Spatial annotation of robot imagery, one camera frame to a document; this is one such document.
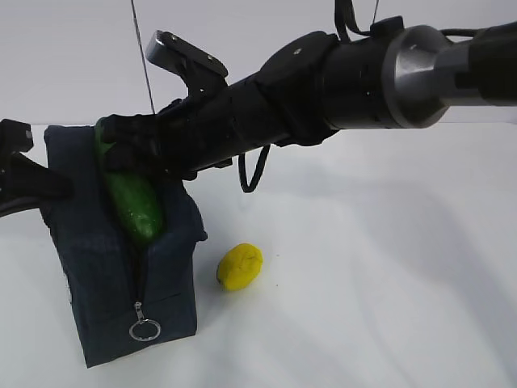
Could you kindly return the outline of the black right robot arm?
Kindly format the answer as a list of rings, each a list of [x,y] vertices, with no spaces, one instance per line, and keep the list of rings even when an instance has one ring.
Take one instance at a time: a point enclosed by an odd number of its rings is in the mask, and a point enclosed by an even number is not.
[[[187,97],[152,115],[101,120],[109,171],[190,179],[267,146],[316,146],[346,129],[422,129],[454,106],[516,104],[516,26],[405,27],[401,17],[349,41],[311,32],[252,75],[228,84],[214,56],[169,32],[146,49]]]

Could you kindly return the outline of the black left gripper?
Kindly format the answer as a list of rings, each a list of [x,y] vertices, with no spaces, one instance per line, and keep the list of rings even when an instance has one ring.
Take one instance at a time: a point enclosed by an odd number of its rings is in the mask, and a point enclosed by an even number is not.
[[[41,199],[63,199],[74,194],[69,178],[23,155],[32,147],[29,124],[1,120],[0,217],[38,209]]]

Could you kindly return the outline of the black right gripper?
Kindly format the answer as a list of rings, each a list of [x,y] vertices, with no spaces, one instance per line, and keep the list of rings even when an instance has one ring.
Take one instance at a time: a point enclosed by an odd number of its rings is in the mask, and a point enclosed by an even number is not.
[[[99,128],[106,171],[153,178],[168,170],[185,179],[289,138],[279,109],[253,80],[187,97],[157,115],[106,116]]]

